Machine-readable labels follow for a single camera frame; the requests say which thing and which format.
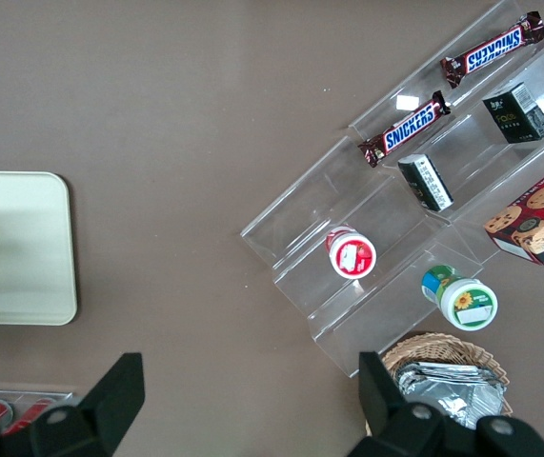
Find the silver foil packet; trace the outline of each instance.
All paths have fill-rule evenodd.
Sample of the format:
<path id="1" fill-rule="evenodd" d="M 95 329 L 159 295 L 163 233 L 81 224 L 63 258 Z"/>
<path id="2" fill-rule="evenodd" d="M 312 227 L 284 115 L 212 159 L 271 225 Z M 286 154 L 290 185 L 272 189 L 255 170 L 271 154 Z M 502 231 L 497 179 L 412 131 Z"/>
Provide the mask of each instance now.
<path id="1" fill-rule="evenodd" d="M 502 410 L 506 386 L 488 368 L 413 362 L 396 373 L 409 402 L 421 402 L 447 413 L 458 424 L 475 429 L 484 416 Z"/>

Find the candy bar wrapper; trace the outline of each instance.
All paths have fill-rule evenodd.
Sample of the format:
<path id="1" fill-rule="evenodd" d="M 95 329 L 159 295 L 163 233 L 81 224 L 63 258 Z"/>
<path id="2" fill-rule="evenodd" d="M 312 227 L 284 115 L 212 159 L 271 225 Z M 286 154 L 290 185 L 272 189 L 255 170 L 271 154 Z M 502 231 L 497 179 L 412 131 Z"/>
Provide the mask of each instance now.
<path id="1" fill-rule="evenodd" d="M 365 159 L 372 167 L 376 167 L 381 159 L 392 151 L 414 138 L 417 133 L 427 129 L 441 116 L 450 113 L 440 90 L 433 98 L 413 111 L 402 121 L 394 124 L 383 133 L 367 140 L 358 147 L 365 154 Z"/>
<path id="2" fill-rule="evenodd" d="M 442 59 L 441 67 L 448 83 L 455 89 L 467 74 L 485 67 L 509 52 L 538 43 L 543 38 L 544 24 L 540 14 L 538 11 L 531 11 L 521 16 L 510 29 L 490 41 L 481 43 L 457 57 Z"/>

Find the white container lid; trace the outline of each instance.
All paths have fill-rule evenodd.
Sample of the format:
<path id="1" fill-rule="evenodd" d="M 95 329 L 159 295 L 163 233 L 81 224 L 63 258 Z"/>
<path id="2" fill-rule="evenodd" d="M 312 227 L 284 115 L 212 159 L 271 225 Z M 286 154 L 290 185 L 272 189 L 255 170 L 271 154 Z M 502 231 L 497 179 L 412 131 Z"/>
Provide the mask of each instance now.
<path id="1" fill-rule="evenodd" d="M 347 279 L 359 279 L 371 273 L 377 253 L 367 237 L 351 232 L 333 240 L 329 257 L 337 274 Z"/>
<path id="2" fill-rule="evenodd" d="M 489 304 L 472 308 L 473 300 L 478 298 L 489 301 Z M 493 290 L 476 279 L 466 278 L 447 287 L 439 307 L 445 318 L 455 327 L 475 331 L 486 327 L 494 319 L 498 312 L 498 301 Z"/>

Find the small black package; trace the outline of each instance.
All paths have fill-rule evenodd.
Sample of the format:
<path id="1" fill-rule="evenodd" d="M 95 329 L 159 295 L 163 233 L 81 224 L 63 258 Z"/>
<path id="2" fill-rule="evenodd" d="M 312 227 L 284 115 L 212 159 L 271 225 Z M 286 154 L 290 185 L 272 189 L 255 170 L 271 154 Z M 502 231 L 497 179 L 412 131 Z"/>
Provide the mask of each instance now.
<path id="1" fill-rule="evenodd" d="M 442 211 L 453 203 L 450 192 L 428 155 L 408 155 L 398 161 L 398 168 L 423 207 Z"/>
<path id="2" fill-rule="evenodd" d="M 509 143 L 544 138 L 544 113 L 523 83 L 505 87 L 483 103 Z"/>

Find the red cookie box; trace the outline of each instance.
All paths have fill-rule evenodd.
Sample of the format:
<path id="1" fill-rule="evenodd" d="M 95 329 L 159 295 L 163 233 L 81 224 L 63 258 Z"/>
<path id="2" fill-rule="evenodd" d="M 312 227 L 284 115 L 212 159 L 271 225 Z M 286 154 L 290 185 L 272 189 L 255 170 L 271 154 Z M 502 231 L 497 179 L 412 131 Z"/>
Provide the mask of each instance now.
<path id="1" fill-rule="evenodd" d="M 484 229 L 502 250 L 544 265 L 544 178 L 490 219 Z"/>

